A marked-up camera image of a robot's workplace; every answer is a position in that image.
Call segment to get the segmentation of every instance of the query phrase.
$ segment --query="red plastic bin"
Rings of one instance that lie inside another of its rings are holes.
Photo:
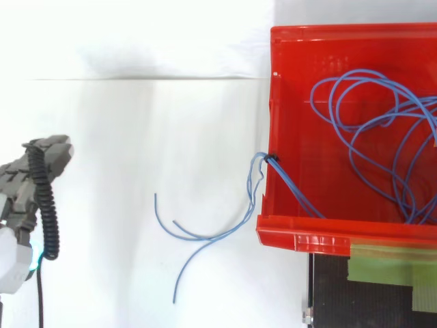
[[[437,95],[437,24],[274,27],[271,55],[269,153],[278,155],[282,168],[327,219],[307,217],[269,166],[257,220],[261,243],[343,256],[350,255],[352,243],[437,249],[437,225],[404,224],[397,205],[354,173],[348,149],[309,104],[315,83],[357,68],[377,70],[418,96]],[[320,87],[315,94],[325,115],[329,87]],[[393,93],[364,84],[346,96],[341,117],[347,124],[363,123],[394,103]],[[356,147],[390,166],[413,122],[400,118],[389,128],[374,128],[357,140]],[[430,132],[423,124],[413,133],[399,158],[401,174]],[[390,176],[364,161],[356,162],[370,181],[392,193]],[[411,179],[422,206],[437,192],[437,148],[432,142],[417,161]]]

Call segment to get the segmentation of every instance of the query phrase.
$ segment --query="white wall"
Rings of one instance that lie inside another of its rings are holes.
[[[3,0],[0,79],[268,77],[273,25],[436,21],[433,0]]]
[[[268,80],[0,83],[0,163],[66,133],[74,156],[53,188],[61,250],[43,262],[46,328],[302,328],[307,257],[264,247],[251,220],[201,252],[177,219],[217,234],[247,209],[252,156],[268,142]],[[41,224],[32,238],[42,242]],[[36,277],[2,295],[4,328],[38,326]]]

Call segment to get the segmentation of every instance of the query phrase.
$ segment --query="yellow-green tape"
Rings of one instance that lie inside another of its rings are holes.
[[[437,250],[352,245],[348,280],[412,286],[412,309],[437,313]]]

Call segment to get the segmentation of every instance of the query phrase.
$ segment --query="tangled blue wire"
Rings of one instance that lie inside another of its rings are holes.
[[[333,82],[333,81],[335,83],[330,91],[329,99],[328,99],[328,110],[329,110],[329,118],[328,118],[323,116],[315,107],[314,92],[322,84]],[[340,97],[338,97],[334,109],[333,103],[335,99],[335,92],[337,91],[339,84],[344,81],[353,81],[353,83],[340,94]],[[364,124],[361,125],[344,124],[340,119],[341,102],[350,91],[352,91],[355,87],[362,85],[364,83],[374,83],[376,85],[380,85],[382,87],[391,90],[395,97],[395,106],[392,109],[389,109],[386,113],[379,115],[378,117],[373,118]],[[405,98],[406,100],[404,102],[399,102],[399,99],[401,97]],[[367,186],[372,188],[375,192],[379,193],[381,196],[385,197],[386,199],[392,202],[397,203],[403,216],[405,217],[406,223],[414,223],[419,217],[422,217],[419,224],[425,223],[430,218],[430,215],[432,214],[432,212],[436,207],[437,195],[432,197],[429,200],[429,202],[426,205],[424,205],[422,208],[417,208],[417,201],[416,198],[414,197],[411,188],[408,185],[408,181],[411,177],[414,164],[416,163],[417,159],[420,157],[426,145],[432,139],[437,141],[437,131],[436,131],[437,121],[436,121],[436,117],[433,116],[433,113],[436,111],[436,108],[433,107],[435,107],[437,104],[437,96],[418,98],[407,87],[388,79],[383,74],[376,72],[374,70],[360,69],[360,70],[351,70],[343,74],[341,77],[332,77],[332,78],[321,80],[320,82],[316,83],[313,89],[311,90],[310,103],[312,109],[323,120],[332,124],[340,140],[346,145],[346,147],[348,147],[349,160],[352,164],[354,171],[360,177],[360,179]],[[360,135],[360,133],[368,131],[369,129],[375,128],[377,126],[387,128],[393,123],[393,121],[397,117],[418,118],[418,120],[411,126],[410,130],[406,133],[401,143],[399,144],[399,147],[397,148],[395,157],[393,159],[393,164],[391,167],[385,167],[377,163],[376,161],[364,155],[354,147],[354,142],[356,141],[356,138]],[[431,128],[430,134],[417,150],[417,153],[413,157],[413,160],[411,161],[408,167],[406,177],[403,179],[397,173],[397,161],[399,159],[399,155],[403,147],[405,146],[405,143],[407,142],[408,138],[411,136],[412,132],[424,120],[427,120],[429,127]],[[350,143],[346,141],[346,139],[341,134],[341,131],[347,133],[354,133],[354,136],[351,139]],[[362,159],[366,160],[368,163],[376,166],[377,168],[391,175],[393,190],[395,194],[394,197],[392,195],[389,195],[387,192],[381,190],[380,188],[372,184],[368,179],[366,179],[366,177],[364,177],[364,175],[359,171],[359,169],[355,165],[352,154],[358,155]],[[399,192],[398,184],[402,186],[401,195]],[[409,197],[410,203],[407,202],[407,198],[406,198],[407,195]]]
[[[338,97],[335,109],[334,109],[334,99],[335,99],[335,92],[339,86],[339,84],[343,81],[354,81],[349,87],[345,89]],[[330,91],[329,99],[328,99],[328,109],[329,109],[329,118],[322,115],[317,108],[314,105],[314,92],[316,89],[329,82],[335,82],[333,85],[333,88]],[[373,118],[369,120],[368,122],[361,124],[361,125],[347,125],[344,124],[340,119],[340,106],[341,101],[344,99],[347,93],[352,91],[355,87],[358,85],[364,84],[364,83],[375,83],[377,85],[380,85],[382,87],[385,87],[393,92],[393,96],[395,98],[395,106],[392,109],[389,109],[386,113]],[[403,97],[406,100],[404,102],[400,102],[399,99]],[[394,82],[388,78],[386,78],[383,74],[373,71],[373,70],[351,70],[341,77],[332,77],[328,79],[321,80],[320,82],[316,83],[311,90],[310,94],[310,103],[312,109],[319,115],[323,120],[328,122],[329,124],[333,125],[333,128],[335,132],[338,134],[340,140],[346,145],[346,147],[349,150],[349,160],[352,164],[352,167],[356,174],[360,177],[360,179],[370,188],[372,188],[375,192],[379,193],[386,199],[396,202],[401,209],[405,219],[406,223],[414,223],[418,218],[421,218],[419,224],[425,223],[428,219],[433,219],[431,217],[431,214],[433,213],[436,205],[437,205],[437,195],[435,195],[426,205],[424,205],[422,208],[417,208],[417,202],[414,197],[414,194],[411,190],[411,188],[408,185],[408,181],[410,179],[412,169],[414,167],[414,164],[416,163],[417,159],[420,157],[420,154],[425,149],[426,145],[432,140],[437,141],[437,121],[436,117],[433,116],[434,112],[437,110],[437,96],[430,96],[430,97],[423,97],[418,98],[415,96],[408,88],[405,86]],[[412,117],[412,118],[418,118],[418,120],[411,126],[410,130],[406,133],[405,137],[402,139],[397,152],[395,153],[395,157],[393,159],[393,164],[391,167],[385,167],[373,159],[369,158],[368,156],[361,153],[359,150],[357,150],[354,147],[354,142],[356,141],[356,138],[359,136],[360,133],[363,133],[365,131],[368,131],[371,128],[375,128],[377,126],[382,127],[389,127],[395,118],[397,117]],[[416,129],[416,127],[422,123],[424,120],[427,120],[429,123],[429,127],[431,128],[431,133],[426,138],[426,140],[421,144],[419,149],[417,150],[417,153],[415,154],[413,160],[410,163],[410,166],[408,168],[406,177],[403,179],[399,176],[399,174],[396,173],[397,169],[397,161],[399,159],[399,155],[402,151],[402,148],[404,147],[405,143],[407,142],[408,138],[411,136],[412,132]],[[351,142],[348,142],[341,132],[345,133],[354,133],[353,138],[351,139]],[[372,165],[375,165],[382,171],[388,173],[391,175],[392,183],[393,183],[393,190],[394,190],[394,197],[392,195],[389,195],[387,192],[379,189],[377,186],[372,184],[364,175],[359,171],[358,167],[355,165],[354,159],[352,155],[358,155],[362,159],[365,159],[367,162],[371,163]],[[236,230],[240,229],[247,221],[251,218],[251,215],[253,214],[253,211],[255,210],[256,205],[256,192],[258,189],[258,186],[260,182],[264,179],[264,175],[262,173],[262,163],[264,162],[263,159],[266,159],[267,163],[282,177],[284,183],[289,187],[290,191],[293,193],[294,197],[298,200],[298,203],[302,206],[302,208],[307,212],[308,216],[310,217],[319,217],[319,218],[325,218],[325,216],[319,212],[314,205],[305,197],[305,195],[302,194],[302,192],[299,190],[299,188],[294,184],[292,179],[287,175],[287,173],[283,170],[283,168],[278,164],[278,162],[272,158],[272,157],[266,157],[267,154],[264,152],[258,152],[255,154],[255,156],[251,160],[251,166],[249,169],[249,175],[247,176],[246,181],[246,192],[249,199],[249,205],[246,211],[246,214],[244,215],[242,221],[235,225],[232,229],[229,229],[228,231],[222,232],[220,234],[217,234],[215,236],[200,236],[198,234],[193,234],[192,232],[189,232],[187,229],[183,228],[178,222],[173,221],[176,227],[180,229],[183,233],[185,233],[188,236],[180,236],[177,235],[170,230],[168,230],[160,220],[160,217],[158,215],[158,204],[157,204],[157,196],[155,194],[154,196],[154,205],[155,205],[155,215],[156,218],[160,224],[160,226],[165,230],[166,233],[170,234],[171,236],[181,239],[183,241],[194,241],[194,242],[205,242],[204,245],[202,245],[197,251],[195,251],[185,262],[184,266],[179,272],[178,278],[176,279],[175,288],[173,292],[173,303],[175,303],[176,300],[176,294],[178,291],[178,285],[180,282],[180,278],[189,264],[189,262],[202,250],[206,247],[214,244],[215,242],[226,238],[230,234],[234,233]],[[257,182],[255,183],[255,186],[253,186],[252,183],[252,175],[253,175],[253,168],[255,166],[256,160],[259,160],[258,163],[258,172],[260,177],[258,178]],[[398,189],[398,184],[402,186],[401,193]]]

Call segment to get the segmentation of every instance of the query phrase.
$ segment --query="black cable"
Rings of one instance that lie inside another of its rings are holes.
[[[44,328],[44,308],[42,298],[41,264],[42,259],[55,260],[59,255],[59,228],[55,200],[50,181],[48,180],[44,151],[29,143],[25,144],[29,162],[30,177],[35,184],[34,199],[40,208],[42,233],[44,235],[44,251],[38,261],[36,281],[38,285],[39,326]]]
[[[38,321],[39,328],[44,328],[44,308],[42,301],[42,282],[41,282],[41,264],[43,257],[38,260],[38,268],[36,269],[36,284],[38,285]]]

